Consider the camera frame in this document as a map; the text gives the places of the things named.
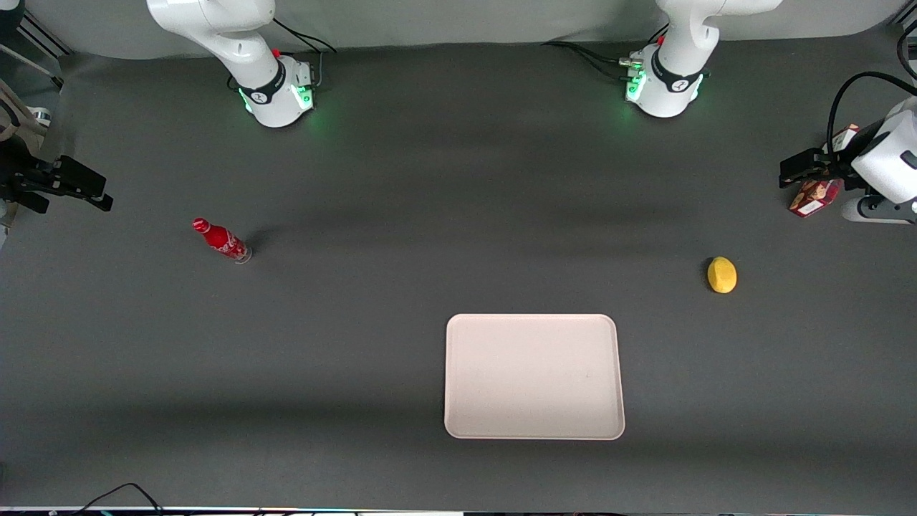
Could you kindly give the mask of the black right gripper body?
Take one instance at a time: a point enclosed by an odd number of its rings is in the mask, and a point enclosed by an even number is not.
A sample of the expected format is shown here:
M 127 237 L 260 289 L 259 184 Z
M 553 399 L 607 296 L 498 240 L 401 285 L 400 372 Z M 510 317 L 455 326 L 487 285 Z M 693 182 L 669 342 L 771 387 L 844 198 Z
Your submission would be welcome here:
M 49 200 L 43 193 L 63 196 L 55 187 L 59 157 L 42 160 L 33 156 L 22 138 L 13 136 L 1 143 L 1 194 L 2 200 L 21 208 L 45 214 Z

